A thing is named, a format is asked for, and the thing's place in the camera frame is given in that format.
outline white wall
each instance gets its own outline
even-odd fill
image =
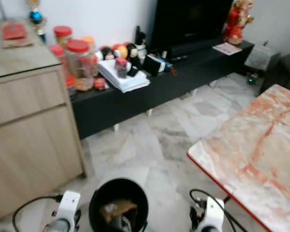
[[[1,0],[8,17],[27,17],[26,0]],[[157,0],[41,0],[47,18],[47,43],[54,44],[52,28],[69,25],[75,38],[94,36],[97,45],[113,45],[134,40],[136,25],[147,31],[154,18]],[[290,0],[255,0],[253,24],[244,31],[254,43],[290,52]]]

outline red figurine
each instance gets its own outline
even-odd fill
[[[243,29],[247,23],[252,23],[253,17],[248,11],[253,7],[254,0],[238,0],[233,5],[227,20],[225,41],[230,44],[241,44],[243,42]]]

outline paper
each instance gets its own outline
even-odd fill
[[[240,51],[242,51],[242,48],[239,48],[239,47],[235,47],[233,46],[232,44],[229,44],[227,42],[225,43],[222,43],[222,44],[219,44],[219,45],[216,45],[213,47],[213,49],[219,51],[219,52],[222,52],[228,56],[231,56],[235,53],[238,53]]]

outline black cable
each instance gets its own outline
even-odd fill
[[[196,189],[196,188],[194,188],[194,189],[192,189],[192,190],[190,190],[190,192],[189,192],[189,195],[190,195],[190,197],[191,197],[191,199],[193,199],[193,201],[196,203],[196,204],[198,204],[198,201],[192,196],[192,193],[193,192],[201,192],[201,193],[204,193],[205,195],[207,195],[207,196],[209,196],[210,198],[212,198],[217,204],[218,204],[218,206],[222,209],[222,211],[223,211],[223,213],[224,213],[224,215],[226,216],[226,218],[227,218],[227,220],[229,221],[229,223],[230,223],[230,225],[231,225],[231,227],[232,227],[232,231],[233,232],[236,232],[236,229],[235,229],[235,227],[234,227],[234,224],[233,224],[233,222],[232,222],[232,220],[230,219],[230,217],[229,217],[229,215],[228,214],[230,214],[226,209],[224,209],[223,207],[222,207],[222,205],[215,199],[215,197],[213,197],[212,195],[210,195],[209,193],[207,193],[207,192],[205,192],[205,191],[203,191],[203,190],[200,190],[200,189]]]
[[[31,201],[29,201],[29,202],[23,204],[21,207],[19,207],[19,208],[18,208],[18,209],[13,213],[13,216],[12,216],[12,225],[13,225],[14,230],[15,230],[16,232],[19,232],[19,230],[18,230],[18,228],[17,228],[17,226],[16,226],[16,221],[15,221],[15,219],[16,219],[16,215],[17,215],[17,213],[18,213],[22,208],[24,208],[26,205],[28,205],[28,204],[30,204],[30,203],[32,203],[32,202],[35,202],[35,201],[37,201],[37,200],[40,200],[40,199],[53,199],[53,200],[55,200],[56,202],[60,202],[61,199],[62,199],[62,197],[63,197],[63,195],[37,197],[37,198],[35,198],[35,199],[33,199],[33,200],[31,200]]]

